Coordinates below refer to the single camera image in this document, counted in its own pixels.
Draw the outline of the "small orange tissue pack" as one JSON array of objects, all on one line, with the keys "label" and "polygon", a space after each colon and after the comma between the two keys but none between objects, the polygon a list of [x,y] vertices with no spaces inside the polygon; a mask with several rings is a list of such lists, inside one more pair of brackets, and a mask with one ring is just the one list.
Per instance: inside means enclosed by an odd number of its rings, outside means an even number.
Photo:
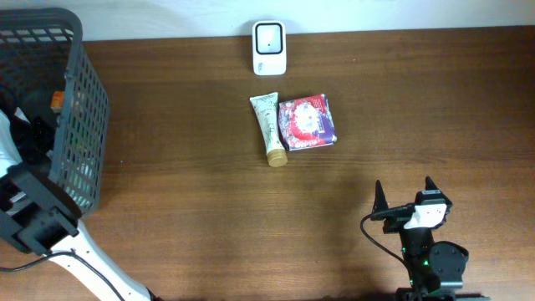
[{"label": "small orange tissue pack", "polygon": [[54,91],[50,102],[50,108],[54,112],[59,112],[63,108],[64,104],[64,92]]}]

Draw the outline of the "red purple pad package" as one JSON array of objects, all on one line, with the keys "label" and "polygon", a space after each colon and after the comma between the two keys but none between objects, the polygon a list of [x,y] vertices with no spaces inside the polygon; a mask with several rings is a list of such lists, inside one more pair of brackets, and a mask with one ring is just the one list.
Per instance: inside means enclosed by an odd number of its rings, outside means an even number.
[{"label": "red purple pad package", "polygon": [[280,103],[278,127],[289,151],[333,145],[338,139],[325,94]]}]

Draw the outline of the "white floral cream tube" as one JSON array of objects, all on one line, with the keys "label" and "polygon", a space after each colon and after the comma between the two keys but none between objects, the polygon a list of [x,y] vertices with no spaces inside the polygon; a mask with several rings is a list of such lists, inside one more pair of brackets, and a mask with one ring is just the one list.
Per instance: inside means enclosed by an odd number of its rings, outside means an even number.
[{"label": "white floral cream tube", "polygon": [[288,163],[285,148],[279,138],[278,92],[250,98],[264,140],[267,163],[281,167]]}]

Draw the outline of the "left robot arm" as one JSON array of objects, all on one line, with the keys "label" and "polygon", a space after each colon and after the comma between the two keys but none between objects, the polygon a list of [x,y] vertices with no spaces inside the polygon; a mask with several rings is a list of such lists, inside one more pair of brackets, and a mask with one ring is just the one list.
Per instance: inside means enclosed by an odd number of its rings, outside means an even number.
[{"label": "left robot arm", "polygon": [[70,196],[22,161],[1,163],[1,239],[40,258],[15,273],[51,261],[100,300],[157,300],[96,244]]}]

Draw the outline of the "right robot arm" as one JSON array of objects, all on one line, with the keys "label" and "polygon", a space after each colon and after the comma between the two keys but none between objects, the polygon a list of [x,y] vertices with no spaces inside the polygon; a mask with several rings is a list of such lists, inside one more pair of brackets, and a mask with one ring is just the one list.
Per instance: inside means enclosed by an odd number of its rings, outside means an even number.
[{"label": "right robot arm", "polygon": [[463,288],[462,275],[466,270],[469,252],[448,241],[435,241],[432,232],[446,223],[452,201],[430,177],[425,189],[415,200],[399,207],[390,207],[379,181],[375,183],[374,205],[371,213],[361,220],[382,221],[383,233],[399,234],[401,256],[375,241],[361,227],[362,233],[379,249],[400,261],[407,270],[410,286],[398,288],[395,300],[487,300],[480,294],[459,294]]}]

